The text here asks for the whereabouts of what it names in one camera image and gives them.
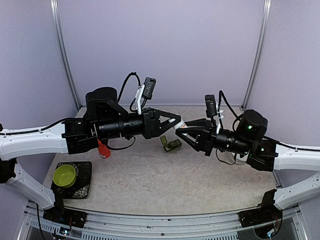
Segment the green bowl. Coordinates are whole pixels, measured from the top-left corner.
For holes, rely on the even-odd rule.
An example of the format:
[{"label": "green bowl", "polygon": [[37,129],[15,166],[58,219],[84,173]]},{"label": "green bowl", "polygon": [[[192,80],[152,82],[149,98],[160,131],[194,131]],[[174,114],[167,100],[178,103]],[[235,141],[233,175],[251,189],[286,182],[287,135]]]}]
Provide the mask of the green bowl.
[{"label": "green bowl", "polygon": [[75,168],[68,164],[58,167],[53,174],[53,182],[58,187],[70,188],[76,182]]}]

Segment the black cable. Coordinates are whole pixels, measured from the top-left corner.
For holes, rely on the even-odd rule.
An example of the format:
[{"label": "black cable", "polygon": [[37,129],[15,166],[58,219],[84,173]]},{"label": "black cable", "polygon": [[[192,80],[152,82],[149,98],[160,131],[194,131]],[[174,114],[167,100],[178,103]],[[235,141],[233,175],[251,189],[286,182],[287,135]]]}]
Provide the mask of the black cable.
[{"label": "black cable", "polygon": [[243,113],[240,114],[240,115],[233,121],[232,130],[233,130],[234,132],[236,131],[236,129],[235,129],[235,124],[236,124],[237,121],[239,121],[239,120],[242,118],[242,116],[243,116]]},{"label": "black cable", "polygon": [[118,103],[120,102],[122,93],[124,92],[125,86],[126,86],[128,80],[129,80],[129,78],[130,78],[131,76],[135,76],[136,79],[138,80],[138,87],[141,86],[140,78],[139,78],[139,76],[137,75],[137,73],[136,73],[136,72],[130,72],[130,73],[128,74],[128,76],[126,76],[126,78],[125,78],[125,80],[124,80],[124,82],[123,82],[123,84],[122,84],[122,87],[121,87],[121,90],[120,90],[120,93],[119,93],[119,97],[118,97]]},{"label": "black cable", "polygon": [[[220,112],[220,107],[221,107],[221,95],[219,94],[219,102],[218,102],[218,112]],[[219,123],[220,123],[220,126],[221,126],[221,129],[224,129],[224,125],[222,123],[222,119],[220,118],[221,117],[221,113],[219,113],[220,116],[219,117]]]},{"label": "black cable", "polygon": [[45,131],[45,130],[47,130],[47,129],[50,129],[50,128],[52,128],[53,126],[55,126],[55,125],[57,125],[57,124],[59,124],[59,123],[61,123],[61,122],[63,122],[63,121],[70,120],[70,119],[74,119],[74,118],[73,118],[73,117],[67,117],[67,118],[61,119],[61,120],[59,120],[59,121],[56,121],[56,122],[52,123],[51,125],[42,128],[42,129],[41,129],[41,132],[42,132],[42,131]]},{"label": "black cable", "polygon": [[130,148],[135,142],[136,142],[136,137],[135,136],[132,136],[133,137],[133,142],[128,145],[128,146],[124,146],[124,147],[119,147],[119,148],[114,148],[114,147],[111,147],[108,145],[108,143],[105,145],[108,149],[110,150],[113,150],[113,151],[119,151],[119,150],[124,150],[124,149],[128,149]]},{"label": "black cable", "polygon": [[221,97],[223,98],[225,104],[227,105],[227,107],[230,109],[230,111],[232,112],[232,114],[237,118],[238,115],[235,113],[235,111],[232,109],[232,107],[230,106],[229,102],[227,101],[227,98],[224,94],[224,92],[222,90],[219,91],[219,102],[221,102]]},{"label": "black cable", "polygon": [[50,124],[49,126],[41,128],[41,129],[35,129],[35,130],[29,130],[29,131],[17,131],[17,132],[0,133],[0,135],[2,135],[2,136],[4,136],[4,135],[11,136],[11,135],[38,133],[38,132],[42,132],[42,131],[48,130],[48,129],[52,128],[53,126],[55,126],[55,125],[57,125],[57,124],[59,124],[59,123],[61,123],[63,121],[69,120],[69,119],[73,119],[73,118],[72,117],[67,117],[67,118],[61,119],[59,121],[56,121],[56,122]]},{"label": "black cable", "polygon": [[37,213],[37,216],[38,216],[38,224],[39,224],[39,229],[40,229],[41,237],[43,238],[43,240],[46,240],[46,239],[45,239],[45,236],[44,236],[44,233],[42,232],[42,228],[41,228],[40,216],[39,216],[39,206],[38,206],[37,203],[36,203],[36,213]]},{"label": "black cable", "polygon": [[132,101],[131,104],[130,104],[130,108],[129,108],[129,109],[130,109],[130,111],[131,111],[132,113],[138,112],[137,109],[136,109],[136,110],[133,110],[133,109],[132,109],[132,106],[134,105],[135,101],[136,101],[136,98],[134,98],[133,101]]},{"label": "black cable", "polygon": [[298,150],[298,151],[309,151],[309,152],[320,152],[320,149],[312,149],[312,148],[301,148],[301,147],[294,147],[294,146],[290,146],[290,145],[287,145],[287,144],[284,144],[282,142],[279,142],[278,140],[275,140],[271,137],[268,137],[268,136],[264,136],[263,138],[269,140],[269,141],[272,141],[278,145],[281,145],[281,146],[284,146],[286,148],[289,148],[289,149],[294,149],[294,150]]},{"label": "black cable", "polygon": [[221,159],[218,157],[218,149],[215,150],[215,156],[216,156],[216,158],[218,159],[218,161],[221,162],[221,163],[228,164],[228,165],[234,165],[234,164],[236,163],[237,154],[234,154],[234,157],[233,157],[234,162],[233,162],[233,163],[229,163],[229,162],[226,162],[226,161],[221,160]]},{"label": "black cable", "polygon": [[143,99],[143,102],[141,104],[141,108],[142,109],[145,107],[146,103],[147,103],[147,99]]}]

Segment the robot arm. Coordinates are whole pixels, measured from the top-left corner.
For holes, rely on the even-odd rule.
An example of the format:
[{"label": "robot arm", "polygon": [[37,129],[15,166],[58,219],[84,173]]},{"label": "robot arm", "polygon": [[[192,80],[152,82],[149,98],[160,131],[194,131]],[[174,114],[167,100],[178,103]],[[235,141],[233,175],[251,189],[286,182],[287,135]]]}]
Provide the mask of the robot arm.
[{"label": "robot arm", "polygon": [[265,137],[268,121],[254,110],[237,117],[233,131],[218,129],[214,117],[221,118],[213,95],[205,96],[207,119],[186,122],[187,128],[175,133],[198,152],[210,156],[213,149],[234,153],[258,171],[297,169],[319,171],[312,177],[286,188],[264,194],[259,209],[240,212],[243,227],[281,218],[281,210],[320,194],[320,147],[295,146]]},{"label": "robot arm", "polygon": [[[153,78],[146,79],[142,85],[146,90],[143,98],[151,99],[155,82]],[[87,111],[83,118],[66,118],[49,126],[18,130],[3,129],[0,125],[0,183],[36,202],[54,215],[51,219],[68,222],[72,211],[64,209],[62,199],[24,171],[16,158],[45,153],[85,153],[97,148],[98,140],[107,144],[109,139],[125,137],[129,140],[135,135],[150,139],[181,122],[179,115],[143,108],[143,104],[138,111],[128,113],[118,104],[117,91],[111,87],[98,88],[87,93],[85,98]],[[169,119],[161,122],[161,117]]]}]

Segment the beige table surface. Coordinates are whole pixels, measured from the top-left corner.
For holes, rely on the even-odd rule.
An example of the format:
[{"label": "beige table surface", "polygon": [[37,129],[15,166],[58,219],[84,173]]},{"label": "beige table surface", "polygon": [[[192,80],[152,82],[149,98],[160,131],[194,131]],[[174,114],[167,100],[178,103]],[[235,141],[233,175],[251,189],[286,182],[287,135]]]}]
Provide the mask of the beige table surface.
[{"label": "beige table surface", "polygon": [[[157,106],[181,115],[184,121],[206,117],[204,106]],[[82,108],[78,117],[85,113]],[[234,117],[224,113],[224,127],[231,129]],[[168,141],[177,139],[174,130],[165,133]],[[125,139],[109,141],[112,147],[126,146]],[[232,162],[230,153],[220,153]],[[260,172],[249,165],[227,165],[196,152],[186,143],[166,153],[159,138],[136,137],[129,149],[111,151],[103,159],[97,149],[67,155],[57,154],[44,185],[51,186],[59,162],[91,161],[92,178],[86,199],[65,199],[66,206],[106,213],[132,215],[192,215],[240,210],[257,206],[268,190],[275,188],[271,172]]]}]

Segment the purple backdrop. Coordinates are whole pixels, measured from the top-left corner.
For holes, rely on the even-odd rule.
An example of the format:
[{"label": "purple backdrop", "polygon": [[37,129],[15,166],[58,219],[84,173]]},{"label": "purple backdrop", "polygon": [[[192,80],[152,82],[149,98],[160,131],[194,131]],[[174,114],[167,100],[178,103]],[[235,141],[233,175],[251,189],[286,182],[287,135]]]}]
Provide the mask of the purple backdrop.
[{"label": "purple backdrop", "polygon": [[[118,91],[130,72],[157,79],[150,104],[201,104],[223,89],[242,103],[264,1],[64,0],[59,10],[81,103],[102,86]],[[128,82],[121,103],[137,90]]]},{"label": "purple backdrop", "polygon": [[[272,1],[263,55],[249,107],[269,121],[267,135],[320,146],[320,2]],[[314,172],[281,171],[285,186]],[[320,234],[320,198],[300,205],[311,240]]]},{"label": "purple backdrop", "polygon": [[[0,122],[19,129],[74,116],[76,108],[59,55],[49,1],[0,1]],[[53,154],[21,157],[42,182]],[[15,238],[27,198],[0,185],[0,239]]]}]

